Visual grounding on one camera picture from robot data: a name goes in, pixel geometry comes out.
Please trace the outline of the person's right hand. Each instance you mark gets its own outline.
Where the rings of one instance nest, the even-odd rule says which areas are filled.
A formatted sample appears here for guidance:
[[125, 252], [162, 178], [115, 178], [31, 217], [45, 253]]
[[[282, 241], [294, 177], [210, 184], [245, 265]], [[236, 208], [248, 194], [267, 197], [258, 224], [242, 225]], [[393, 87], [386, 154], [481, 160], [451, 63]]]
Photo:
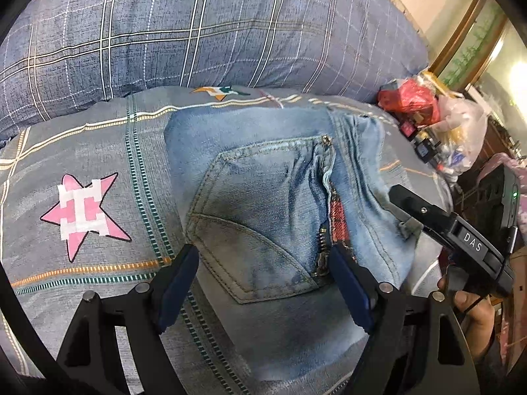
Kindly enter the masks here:
[[477, 362], [487, 353], [494, 333], [495, 310], [489, 297], [482, 298], [474, 293], [457, 291], [453, 304], [463, 314], [464, 337], [473, 361]]

